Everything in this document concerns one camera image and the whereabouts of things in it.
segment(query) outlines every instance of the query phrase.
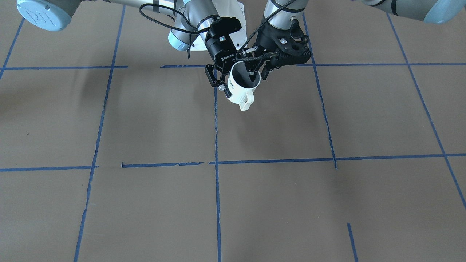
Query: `light blue joint cap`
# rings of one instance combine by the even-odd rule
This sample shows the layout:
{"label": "light blue joint cap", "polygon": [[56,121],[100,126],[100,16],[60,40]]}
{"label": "light blue joint cap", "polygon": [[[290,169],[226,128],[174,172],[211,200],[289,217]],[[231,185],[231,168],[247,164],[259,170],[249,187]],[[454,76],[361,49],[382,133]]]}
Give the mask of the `light blue joint cap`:
{"label": "light blue joint cap", "polygon": [[424,18],[425,23],[443,24],[455,17],[466,5],[466,0],[439,0]]}
{"label": "light blue joint cap", "polygon": [[63,9],[44,0],[17,0],[20,14],[31,24],[47,31],[60,31],[71,22]]}
{"label": "light blue joint cap", "polygon": [[188,50],[189,45],[178,39],[171,31],[168,34],[168,42],[178,51]]}

